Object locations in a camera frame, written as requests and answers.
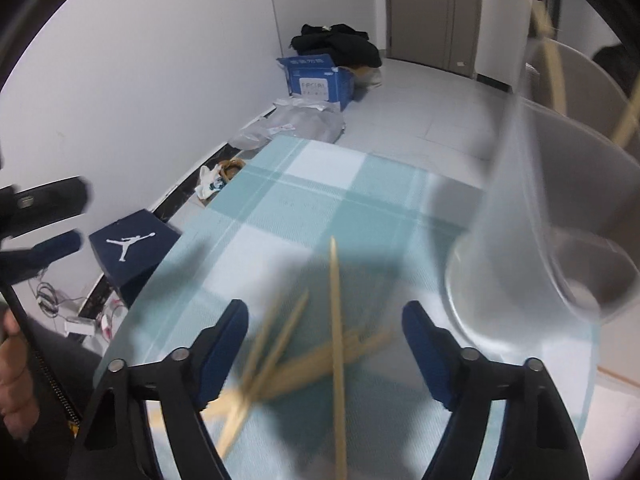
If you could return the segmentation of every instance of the box flap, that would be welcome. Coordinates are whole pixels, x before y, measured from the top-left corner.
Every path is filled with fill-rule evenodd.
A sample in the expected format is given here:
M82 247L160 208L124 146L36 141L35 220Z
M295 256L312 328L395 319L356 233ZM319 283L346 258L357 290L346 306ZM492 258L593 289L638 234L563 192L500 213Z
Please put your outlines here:
M294 68L334 68L334 61L329 54L318 54L316 56L290 56L279 57L278 61L288 69Z

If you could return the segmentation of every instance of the plastic bag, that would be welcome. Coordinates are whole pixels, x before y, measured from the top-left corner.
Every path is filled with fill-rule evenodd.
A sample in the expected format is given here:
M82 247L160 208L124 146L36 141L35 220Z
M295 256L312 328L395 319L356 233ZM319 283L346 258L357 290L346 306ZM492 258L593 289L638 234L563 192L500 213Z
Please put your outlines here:
M344 128L342 112L325 101L290 97L274 102L276 109L240 130L229 140L239 150L261 148L275 136L335 142Z

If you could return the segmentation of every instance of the teal and white tablecloth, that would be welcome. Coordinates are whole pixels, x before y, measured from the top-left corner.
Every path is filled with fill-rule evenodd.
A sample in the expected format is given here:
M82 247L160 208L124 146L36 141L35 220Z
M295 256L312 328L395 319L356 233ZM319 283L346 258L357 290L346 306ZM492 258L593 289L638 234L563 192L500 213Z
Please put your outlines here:
M135 365L190 346L233 298L248 305L250 327L228 384L237 380L246 347L277 298L284 298L284 317L302 291L310 291L283 360L328 341L331 236L338 243L346 328L401 333L402 307L419 300L435 324L469 346L446 313L444 267L481 195L384 158L278 137L188 224L132 306L96 380L114 358ZM542 358L579 434L593 389L592 332L487 357L517 363ZM431 399L404 338L349 365L346 393L350 478L422 478L449 413ZM494 402L478 479L491 469L503 410L503 402ZM222 422L207 427L215 442ZM179 478L166 436L156 432L154 441L165 478ZM332 454L327 378L254 406L225 465L235 479L326 480L333 475Z

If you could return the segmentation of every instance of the pile of clothes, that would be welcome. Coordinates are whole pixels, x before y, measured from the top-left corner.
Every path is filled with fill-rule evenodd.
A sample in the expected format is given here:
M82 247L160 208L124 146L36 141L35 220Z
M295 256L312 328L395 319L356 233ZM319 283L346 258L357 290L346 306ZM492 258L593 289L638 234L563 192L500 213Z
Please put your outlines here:
M369 35L344 23L331 27L303 25L300 36L291 40L291 46L299 56L329 54L336 66L354 69L382 66L380 53L369 43Z

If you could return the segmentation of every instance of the blue cardboard box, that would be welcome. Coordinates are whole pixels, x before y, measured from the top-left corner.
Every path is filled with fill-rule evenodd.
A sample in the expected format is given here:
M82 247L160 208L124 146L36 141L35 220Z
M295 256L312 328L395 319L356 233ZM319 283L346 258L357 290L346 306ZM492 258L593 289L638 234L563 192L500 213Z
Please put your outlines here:
M289 92L295 97L329 101L344 110L353 98L353 73L334 65L331 56L281 57L287 71Z
M180 235L146 209L89 235L107 281L131 306Z

